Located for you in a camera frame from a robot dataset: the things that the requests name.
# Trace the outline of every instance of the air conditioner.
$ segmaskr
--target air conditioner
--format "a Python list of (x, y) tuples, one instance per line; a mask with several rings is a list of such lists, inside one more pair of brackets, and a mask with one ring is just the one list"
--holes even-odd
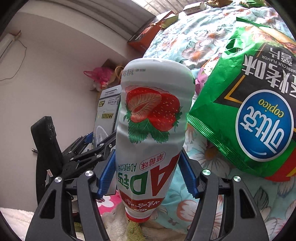
[(5, 37), (0, 41), (0, 63), (13, 45), (14, 41), (15, 37), (11, 34), (6, 34)]

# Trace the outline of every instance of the strawberry illustration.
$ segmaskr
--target strawberry illustration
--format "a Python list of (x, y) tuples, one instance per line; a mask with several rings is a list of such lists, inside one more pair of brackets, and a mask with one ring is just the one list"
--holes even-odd
[(182, 112), (177, 97), (155, 87), (125, 88), (128, 136), (132, 143), (142, 142), (150, 134), (158, 143), (168, 141), (169, 130), (178, 126)]
[(131, 111), (131, 120), (135, 123), (145, 120), (160, 102), (160, 93), (150, 88), (139, 87), (128, 92), (126, 96), (126, 104)]
[(180, 112), (178, 98), (169, 93), (161, 94), (161, 103), (158, 104), (148, 115), (150, 123), (159, 131), (169, 131), (178, 126)]

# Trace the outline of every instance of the blue gripper pad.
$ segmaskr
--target blue gripper pad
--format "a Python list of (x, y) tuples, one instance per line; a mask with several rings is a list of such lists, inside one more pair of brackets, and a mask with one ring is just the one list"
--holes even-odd
[(94, 135), (93, 132), (90, 133), (90, 134), (86, 137), (86, 139), (85, 139), (85, 143), (92, 143), (93, 135)]
[(196, 187), (197, 178), (196, 178), (195, 174), (193, 173), (192, 168), (187, 160), (188, 156), (184, 152), (185, 152), (185, 150), (183, 149), (181, 151), (181, 155), (180, 155), (178, 164), (179, 164), (179, 168), (181, 170), (184, 182), (186, 184), (187, 190), (195, 198), (196, 195), (198, 194), (198, 190)]
[(99, 190), (97, 194), (100, 198), (103, 198), (103, 196), (108, 192), (109, 186), (115, 173), (115, 151), (111, 152), (106, 161), (108, 163), (99, 179)]

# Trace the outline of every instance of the green strawberry leaf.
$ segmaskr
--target green strawberry leaf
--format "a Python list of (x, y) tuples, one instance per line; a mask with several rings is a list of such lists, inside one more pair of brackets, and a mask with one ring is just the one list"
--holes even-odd
[(149, 134), (150, 122), (145, 119), (139, 123), (134, 123), (131, 120), (128, 122), (128, 137), (131, 143), (138, 143), (144, 141)]
[(167, 142), (168, 135), (170, 134), (168, 131), (159, 131), (153, 125), (151, 125), (150, 121), (148, 121), (148, 129), (151, 137), (157, 142)]
[(175, 114), (176, 121), (173, 123), (174, 131), (176, 132), (176, 127), (178, 127), (179, 120), (181, 119), (181, 112), (182, 106), (179, 108), (179, 111)]
[(130, 119), (131, 119), (131, 111), (128, 109), (128, 106), (127, 105), (126, 105), (126, 110), (127, 110), (127, 113), (123, 117), (123, 121), (125, 121), (126, 118), (128, 119), (128, 121), (130, 121)]

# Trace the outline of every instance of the chip bag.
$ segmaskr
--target chip bag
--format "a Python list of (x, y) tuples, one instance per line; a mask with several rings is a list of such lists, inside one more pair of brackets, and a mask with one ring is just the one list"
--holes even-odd
[(187, 119), (238, 169), (272, 181), (296, 175), (296, 42), (237, 18)]
[(242, 0), (239, 4), (243, 7), (267, 7), (268, 4), (264, 0)]

